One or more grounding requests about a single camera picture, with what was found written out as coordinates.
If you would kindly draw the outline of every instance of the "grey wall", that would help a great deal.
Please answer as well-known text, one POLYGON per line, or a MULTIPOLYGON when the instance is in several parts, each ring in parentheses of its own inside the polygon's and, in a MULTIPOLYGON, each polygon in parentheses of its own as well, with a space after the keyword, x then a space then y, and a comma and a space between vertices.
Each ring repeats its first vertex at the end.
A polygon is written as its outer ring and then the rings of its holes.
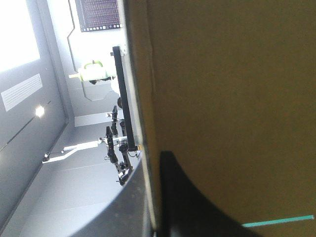
POLYGON ((41 166, 32 184, 4 227, 1 237, 17 237, 20 235, 39 197, 51 180, 53 171, 53 165, 41 166))
MULTIPOLYGON (((0 146, 4 145, 29 119, 34 116, 35 108, 51 103, 45 109, 45 115, 35 118, 1 153, 0 153, 0 227, 5 223, 25 188, 28 186, 37 168, 41 165, 43 154, 54 144, 61 132, 66 118, 71 117, 71 106, 67 102, 67 93, 62 103, 56 79, 61 82, 63 75, 56 73, 59 56, 50 55, 54 42, 48 44, 36 1, 27 1, 36 35, 40 59, 20 67, 0 73, 0 91, 4 91, 35 74, 40 73, 43 88, 25 99, 19 105, 6 112, 0 102, 0 146)), ((49 24, 45 25, 46 34, 49 24)))
POLYGON ((56 35, 54 32, 53 24, 50 17, 50 12, 47 4, 47 0, 38 0, 39 11, 41 15, 42 24, 45 31, 46 41, 49 47, 55 76, 57 79, 58 89, 62 98, 62 103, 64 111, 66 114, 66 123, 63 130, 63 133, 58 138, 56 144, 52 149, 52 152, 60 151, 64 147, 64 143, 70 139, 70 136, 73 134, 75 128, 75 116, 73 107, 70 101, 70 96, 68 92, 68 87, 66 86, 66 77, 68 75, 64 74, 64 68, 61 61, 61 57, 58 50, 58 45, 56 41, 56 35))

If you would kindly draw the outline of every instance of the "white panel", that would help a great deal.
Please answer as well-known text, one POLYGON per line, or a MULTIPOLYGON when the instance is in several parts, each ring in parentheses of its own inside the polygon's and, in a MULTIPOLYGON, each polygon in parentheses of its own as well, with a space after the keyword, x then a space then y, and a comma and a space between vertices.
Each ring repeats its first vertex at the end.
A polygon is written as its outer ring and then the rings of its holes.
POLYGON ((0 0, 0 22, 10 25, 1 31, 0 72, 40 58, 25 0, 0 0))
POLYGON ((40 74, 36 74, 35 76, 2 92, 1 96, 5 110, 9 111, 42 87, 43 85, 41 83, 40 74))
MULTIPOLYGON (((112 118, 107 117, 107 114, 109 113, 112 113, 112 112, 75 117, 75 127, 92 125, 92 124, 103 123, 103 122, 111 122, 112 118)), ((118 118, 119 119, 124 118, 123 110, 118 111, 118 118)))

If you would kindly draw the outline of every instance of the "teal stripe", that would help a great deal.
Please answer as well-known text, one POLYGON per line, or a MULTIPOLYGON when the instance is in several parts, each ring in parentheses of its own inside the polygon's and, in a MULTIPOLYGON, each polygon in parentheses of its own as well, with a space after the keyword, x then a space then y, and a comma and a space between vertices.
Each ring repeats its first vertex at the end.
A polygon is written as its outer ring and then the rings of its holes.
POLYGON ((281 224, 281 223, 287 223, 287 222, 293 222, 293 221, 304 221, 304 220, 313 220, 313 219, 314 219, 314 215, 309 215, 309 216, 299 216, 299 217, 286 218, 286 219, 278 219, 278 220, 272 220, 272 221, 247 223, 247 224, 243 224, 242 226, 244 227, 266 226, 266 225, 274 225, 274 224, 281 224))

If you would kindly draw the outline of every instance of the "green handle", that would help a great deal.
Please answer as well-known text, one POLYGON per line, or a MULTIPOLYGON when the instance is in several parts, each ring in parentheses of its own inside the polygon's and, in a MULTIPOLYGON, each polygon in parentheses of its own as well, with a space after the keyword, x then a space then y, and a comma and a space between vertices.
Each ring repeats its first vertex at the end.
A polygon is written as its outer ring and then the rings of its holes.
POLYGON ((87 63, 84 66, 84 69, 86 69, 88 65, 92 65, 92 64, 99 64, 101 66, 101 68, 103 67, 103 64, 100 61, 92 61, 92 63, 87 63))

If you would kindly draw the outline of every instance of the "grey floor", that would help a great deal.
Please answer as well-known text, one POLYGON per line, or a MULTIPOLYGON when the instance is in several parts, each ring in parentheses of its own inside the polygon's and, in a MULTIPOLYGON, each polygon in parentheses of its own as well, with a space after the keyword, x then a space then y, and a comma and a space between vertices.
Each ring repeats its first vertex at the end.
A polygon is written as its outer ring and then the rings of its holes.
MULTIPOLYGON (((65 146, 97 140, 104 136, 106 125, 109 124, 76 127, 65 146)), ((116 149, 118 158, 122 159, 116 149)), ((102 144, 78 151, 66 160, 44 164, 37 176, 37 179, 42 177, 46 180, 43 188, 32 187, 40 183, 35 179, 24 197, 31 199, 37 196, 37 201, 24 220, 19 220, 22 226, 8 225, 4 236, 18 236, 16 234, 20 233, 20 237, 67 237, 92 221, 122 190, 116 182, 118 174, 115 167, 104 160, 106 153, 107 148, 102 144)), ((130 159, 136 167, 137 158, 130 159)))

